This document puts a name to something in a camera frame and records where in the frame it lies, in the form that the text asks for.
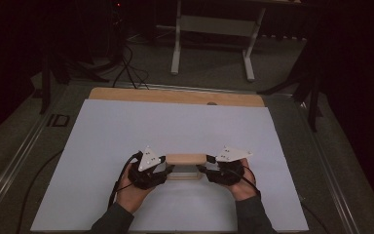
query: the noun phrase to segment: table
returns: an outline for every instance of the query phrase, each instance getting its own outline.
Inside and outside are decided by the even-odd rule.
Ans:
[[[160,155],[214,155],[221,150],[218,144],[227,141],[251,145],[255,152],[248,161],[273,226],[278,231],[308,230],[273,121],[263,106],[256,95],[95,88],[81,109],[31,230],[88,230],[106,210],[119,166],[136,149],[143,150],[140,143],[151,143]],[[247,130],[256,135],[248,137]],[[237,225],[231,194],[206,178],[167,181],[135,216],[135,232],[234,232]]]
[[[177,0],[177,18],[175,22],[175,46],[171,63],[171,74],[178,74],[178,66],[180,63],[181,31],[194,31],[204,33],[216,33],[223,35],[244,36],[249,37],[249,44],[243,50],[243,62],[245,73],[248,81],[254,81],[255,75],[251,64],[250,55],[262,23],[262,19],[266,12],[266,3],[268,4],[300,4],[299,0],[271,0],[271,1],[250,1],[255,3],[262,3],[263,6],[256,13],[256,21],[238,20],[238,19],[217,19],[206,18],[198,16],[186,16],[181,14],[181,0]]]

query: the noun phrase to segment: wooden block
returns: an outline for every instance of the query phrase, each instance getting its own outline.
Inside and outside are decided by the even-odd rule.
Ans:
[[[201,165],[206,162],[205,154],[168,154],[166,162],[170,165]]]
[[[172,180],[186,180],[186,179],[200,179],[202,173],[199,172],[196,165],[203,165],[206,163],[205,154],[168,154],[166,155],[166,163],[168,165],[175,165],[168,179]]]

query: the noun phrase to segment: black cable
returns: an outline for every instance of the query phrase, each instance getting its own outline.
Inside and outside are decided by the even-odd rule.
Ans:
[[[132,183],[130,183],[129,185],[126,185],[126,186],[124,186],[124,187],[118,189],[118,190],[117,190],[117,193],[121,192],[121,190],[123,190],[123,189],[125,189],[125,188],[130,187],[131,185],[132,185]]]
[[[130,65],[130,63],[127,62],[125,58],[123,58],[123,63],[124,63],[124,65],[126,66],[126,71],[127,71],[127,74],[129,75],[129,79],[130,79],[132,85],[134,86],[135,89],[137,89],[137,87],[136,87],[134,81],[132,80],[131,73],[130,73],[130,70],[129,70],[129,65]]]
[[[248,171],[249,171],[249,172],[251,173],[251,175],[253,176],[254,181],[256,181],[256,176],[254,176],[254,173],[251,171],[251,169],[248,168],[248,167],[246,167],[246,166],[243,166],[243,165],[242,165],[242,167],[245,168],[245,169],[248,169]]]
[[[120,172],[120,176],[118,177],[117,181],[115,182],[114,184],[114,187],[112,188],[112,191],[111,191],[111,194],[110,194],[110,197],[108,199],[108,208],[111,207],[111,205],[114,203],[114,198],[115,198],[115,194],[117,193],[117,191],[121,191],[122,189],[126,188],[127,186],[125,186],[124,188],[120,188],[118,189],[118,187],[120,186],[120,181],[121,179],[123,178],[123,174],[124,172],[126,171],[126,168],[129,166],[130,162],[132,161],[132,159],[136,158],[136,154],[132,155],[129,160],[127,160],[126,164],[124,165],[123,169],[121,170]]]
[[[123,69],[120,71],[120,73],[117,75],[117,77],[115,78],[114,80],[114,83],[112,84],[112,88],[115,88],[115,84],[117,83],[117,81],[120,79],[121,75],[123,74],[123,72],[128,69],[128,64],[130,64],[130,62],[132,61],[132,49],[130,47],[128,47],[127,45],[125,46],[129,51],[130,51],[130,58],[128,60],[127,63],[124,62],[125,58],[124,56],[122,57],[122,60],[123,60],[123,64],[124,64],[124,67]]]
[[[239,175],[238,173],[236,173],[235,171],[231,170],[231,169],[220,169],[220,171],[227,171],[239,178],[241,178],[242,180],[244,180],[246,183],[250,184],[251,187],[254,188],[254,190],[256,191],[257,194],[259,194],[259,189],[257,189],[256,185],[254,185],[254,183],[252,183],[250,180],[248,180],[246,177],[244,177],[243,175]]]
[[[25,197],[23,198],[23,202],[22,202],[22,208],[20,210],[20,215],[19,215],[19,221],[18,221],[18,227],[17,227],[17,234],[20,233],[20,227],[22,225],[22,219],[23,219],[23,212],[25,211],[25,207],[26,207],[26,201],[28,200],[28,197],[29,197],[29,192],[31,191],[31,188],[32,188],[32,185],[34,184],[36,178],[38,177],[38,175],[42,172],[42,170],[44,170],[44,168],[51,162],[53,161],[60,153],[62,153],[63,149],[61,149],[58,153],[56,153],[55,155],[53,155],[47,162],[45,162],[45,164],[39,169],[38,173],[36,173],[35,177],[32,179],[31,183],[29,184],[29,187],[26,191],[26,195]]]
[[[148,79],[148,77],[150,76],[150,74],[148,73],[148,71],[146,70],[142,70],[142,69],[139,69],[139,68],[135,68],[131,65],[129,65],[129,68],[132,69],[132,72],[135,74],[135,76],[139,79],[139,83],[138,83],[138,86],[137,88],[139,88],[141,85],[144,85],[145,88],[147,88],[147,90],[149,90],[148,88],[148,85],[145,83],[145,81]],[[136,73],[136,70],[137,71],[141,71],[141,72],[144,72],[146,74],[146,77],[145,78],[141,78],[137,73]]]
[[[253,177],[255,178],[255,176],[254,176],[254,173],[251,171],[251,169],[250,168],[248,168],[248,167],[246,167],[246,166],[243,166],[244,168],[246,168],[246,169],[248,169],[250,172],[251,172],[251,174],[253,175]],[[235,176],[238,176],[238,177],[240,177],[241,179],[243,179],[245,182],[247,182],[248,184],[250,184],[255,190],[256,190],[256,192],[258,192],[258,194],[260,194],[260,191],[257,189],[257,187],[251,182],[251,181],[249,181],[247,178],[245,178],[244,176],[242,176],[242,175],[239,175],[239,174],[237,174],[235,171],[233,171],[233,170],[230,170],[230,169],[223,169],[223,170],[225,170],[225,171],[228,171],[229,173],[232,173],[233,175],[235,175]],[[316,220],[317,220],[317,222],[323,227],[323,230],[327,233],[327,234],[330,234],[330,232],[329,232],[329,230],[327,229],[327,227],[326,227],[326,225],[323,223],[323,221],[314,213],[314,212],[312,212],[312,210],[310,210],[304,203],[302,203],[302,202],[300,202],[300,204],[302,205],[302,207],[304,208],[304,209],[306,209],[306,211],[308,211]]]
[[[321,225],[321,227],[323,227],[323,230],[327,234],[330,234],[329,230],[327,229],[326,225],[324,225],[323,221],[314,212],[312,212],[312,210],[310,210],[304,203],[300,202],[300,204],[302,205],[304,209],[306,209],[306,211],[308,211],[317,220],[317,222]]]

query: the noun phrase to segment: cable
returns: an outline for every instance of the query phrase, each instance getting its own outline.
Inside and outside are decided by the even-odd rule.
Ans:
[[[45,162],[45,164],[39,169],[38,173],[36,173],[35,177],[32,179],[31,183],[29,184],[29,187],[26,191],[26,195],[25,197],[23,198],[23,202],[22,202],[22,208],[20,210],[20,215],[19,215],[19,221],[18,221],[18,227],[17,227],[17,234],[20,233],[20,227],[22,225],[22,219],[23,219],[23,212],[25,211],[25,207],[26,207],[26,201],[28,200],[28,197],[29,197],[29,192],[31,191],[31,188],[32,188],[32,185],[34,184],[36,178],[38,177],[38,175],[42,172],[42,170],[44,170],[44,168],[51,162],[53,161],[60,153],[62,153],[63,149],[61,149],[58,153],[56,153],[55,155],[53,155],[47,162]]]
[[[125,189],[125,188],[130,187],[131,185],[132,185],[132,183],[130,183],[129,185],[126,185],[126,186],[124,186],[124,187],[118,189],[118,190],[117,190],[117,193],[121,192],[121,190],[123,190],[123,189]]]
[[[124,63],[124,65],[126,66],[126,71],[127,71],[127,74],[129,75],[129,79],[130,79],[132,85],[134,86],[135,89],[137,89],[137,87],[136,87],[134,81],[132,80],[131,74],[130,74],[130,70],[129,70],[129,65],[130,65],[130,63],[127,62],[125,58],[123,58],[123,63]]]
[[[323,221],[314,212],[312,212],[312,210],[310,210],[304,203],[300,202],[300,204],[302,205],[304,209],[306,209],[306,211],[308,211],[317,220],[317,222],[321,225],[321,227],[323,227],[323,230],[327,234],[330,234],[329,230],[327,229],[326,225],[324,225]]]
[[[246,169],[248,169],[250,172],[251,172],[251,174],[253,175],[253,177],[255,178],[255,176],[254,176],[254,173],[251,171],[251,169],[250,168],[248,168],[248,167],[246,167],[246,166],[243,166],[244,168],[246,168]],[[223,169],[223,170],[225,170],[225,171],[227,171],[227,172],[229,172],[229,173],[232,173],[233,175],[235,175],[235,176],[238,176],[238,177],[240,177],[242,180],[244,180],[245,182],[247,182],[248,184],[250,184],[255,190],[256,190],[256,192],[258,193],[258,194],[260,194],[260,191],[257,189],[257,187],[250,181],[250,180],[248,180],[247,178],[245,178],[244,176],[242,176],[242,175],[239,175],[239,174],[237,174],[235,171],[233,171],[233,170],[230,170],[230,169]],[[302,205],[302,207],[304,208],[304,209],[306,209],[306,211],[308,211],[316,220],[317,220],[317,222],[323,227],[323,230],[327,233],[327,234],[330,234],[330,232],[329,232],[329,230],[327,229],[327,227],[326,227],[326,225],[323,223],[323,221],[314,213],[314,212],[312,212],[304,203],[302,203],[302,202],[300,202],[300,204]]]
[[[148,77],[150,76],[150,74],[148,73],[148,71],[146,71],[146,70],[142,70],[142,69],[139,69],[139,68],[135,68],[135,67],[133,67],[133,66],[131,66],[131,65],[129,65],[129,68],[131,68],[132,69],[132,72],[135,74],[135,76],[139,79],[139,83],[138,83],[138,85],[137,85],[137,88],[139,88],[141,85],[144,85],[145,86],[145,88],[147,88],[147,90],[149,90],[149,88],[148,88],[148,85],[145,83],[145,81],[148,79]],[[139,75],[138,75],[138,73],[136,72],[136,70],[137,71],[140,71],[140,72],[144,72],[145,73],[145,78],[142,78],[142,77],[140,77]]]
[[[231,170],[231,169],[220,169],[221,171],[227,171],[239,178],[241,178],[242,180],[244,180],[246,183],[250,184],[251,187],[254,188],[254,190],[257,192],[257,194],[259,194],[259,189],[257,189],[256,185],[254,185],[254,183],[252,183],[250,180],[248,180],[246,177],[244,177],[243,175],[239,175],[238,173],[236,173],[235,171]]]
[[[132,159],[136,158],[136,154],[132,155],[129,160],[127,160],[126,164],[124,165],[123,169],[121,170],[121,173],[120,173],[120,176],[118,177],[117,181],[115,182],[114,184],[114,187],[112,188],[112,191],[111,191],[111,194],[110,194],[110,197],[108,199],[108,208],[111,207],[111,205],[114,203],[114,198],[115,198],[115,194],[118,192],[118,191],[121,191],[123,190],[124,188],[127,188],[129,187],[130,185],[127,185],[123,188],[120,188],[118,189],[118,186],[120,185],[120,181],[123,177],[123,174],[124,172],[126,171],[126,168],[129,166],[130,162],[132,161]]]
[[[115,88],[115,84],[117,83],[118,79],[120,79],[120,77],[121,77],[121,75],[123,74],[124,70],[128,69],[127,66],[128,66],[128,64],[131,62],[131,60],[132,60],[132,49],[131,49],[130,47],[128,47],[128,46],[125,46],[125,47],[126,47],[127,49],[129,49],[129,51],[130,51],[130,58],[129,58],[128,63],[125,63],[125,62],[124,62],[125,58],[124,58],[124,56],[123,56],[123,64],[124,64],[124,67],[123,67],[123,69],[120,71],[120,73],[117,75],[117,77],[115,78],[114,83],[112,84],[112,88]]]
[[[254,173],[251,171],[251,169],[248,168],[248,167],[246,167],[246,166],[243,166],[243,165],[242,165],[242,167],[245,168],[245,169],[248,169],[248,171],[249,171],[249,172],[251,173],[251,175],[253,176],[254,181],[256,181],[256,176],[254,176]]]
[[[158,36],[155,37],[155,39],[159,39],[159,38],[165,37],[165,36],[171,34],[172,32],[175,32],[175,29],[172,29],[172,30],[170,30],[168,32],[165,32],[165,33],[161,34],[161,35],[158,35]],[[146,43],[150,42],[150,40],[147,40],[147,39],[144,39],[143,41],[134,41],[133,40],[133,39],[135,39],[135,38],[137,38],[139,36],[141,36],[141,33],[135,34],[135,35],[127,38],[126,41],[134,43],[134,44],[146,44]]]

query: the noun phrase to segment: hand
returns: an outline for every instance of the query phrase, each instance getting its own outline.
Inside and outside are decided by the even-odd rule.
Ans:
[[[123,173],[123,177],[121,178],[120,185],[118,187],[116,202],[126,209],[126,211],[133,214],[141,206],[147,195],[153,191],[154,187],[143,190],[132,185],[129,179],[131,165],[132,164],[129,164]]]
[[[254,177],[253,173],[251,172],[247,159],[241,159],[241,163],[244,166],[244,177],[247,178],[250,182],[256,185],[256,178]],[[248,184],[246,181],[241,179],[238,183],[235,183],[230,186],[225,186],[229,191],[232,193],[233,197],[236,201],[242,201],[247,198],[253,197],[257,195],[254,188]]]

